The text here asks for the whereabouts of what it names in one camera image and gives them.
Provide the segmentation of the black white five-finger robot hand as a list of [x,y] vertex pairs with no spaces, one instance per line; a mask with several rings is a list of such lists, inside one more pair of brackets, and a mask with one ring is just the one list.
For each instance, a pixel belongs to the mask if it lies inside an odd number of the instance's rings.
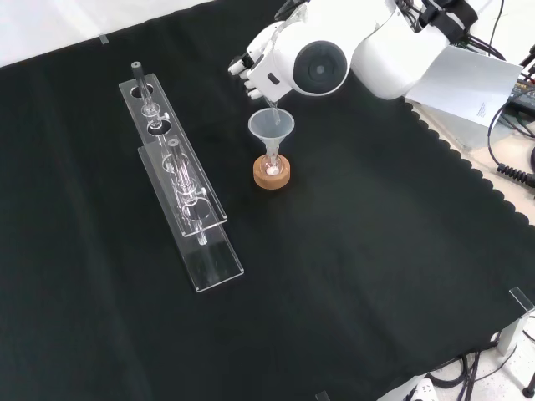
[[266,26],[247,46],[243,55],[236,56],[227,69],[238,76],[250,99],[265,98],[276,103],[293,90],[289,79],[275,63],[275,44],[282,31],[292,23],[302,21],[308,1],[286,1],[275,14],[275,21]]

